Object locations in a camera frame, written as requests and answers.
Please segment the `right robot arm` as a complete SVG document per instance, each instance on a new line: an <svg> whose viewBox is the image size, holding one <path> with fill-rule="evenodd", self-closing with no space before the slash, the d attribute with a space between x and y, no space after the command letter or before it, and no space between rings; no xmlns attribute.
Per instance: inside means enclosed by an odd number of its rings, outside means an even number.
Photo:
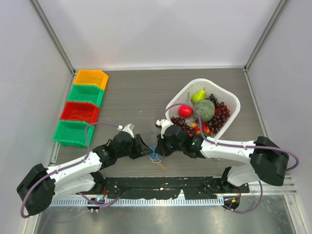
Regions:
<svg viewBox="0 0 312 234"><path fill-rule="evenodd" d="M190 136L176 125L160 127L155 152L170 156L182 152L190 158L220 158L241 162L242 165L227 167L220 180L223 191L230 193L243 184L263 181L272 186L282 186L289 161L284 153L270 139L260 136L255 141L226 141Z"/></svg>

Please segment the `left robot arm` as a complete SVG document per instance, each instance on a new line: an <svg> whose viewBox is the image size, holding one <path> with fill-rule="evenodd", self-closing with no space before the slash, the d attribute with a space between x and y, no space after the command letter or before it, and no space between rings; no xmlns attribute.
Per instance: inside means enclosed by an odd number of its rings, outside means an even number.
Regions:
<svg viewBox="0 0 312 234"><path fill-rule="evenodd" d="M119 158L128 156L136 159L150 153L152 149L139 134L132 136L121 131L107 143L75 160L48 168L41 163L37 164L17 187L17 193L22 200L20 215L28 218L43 212L57 196L84 191L100 194L104 183L93 174L114 165Z"/></svg>

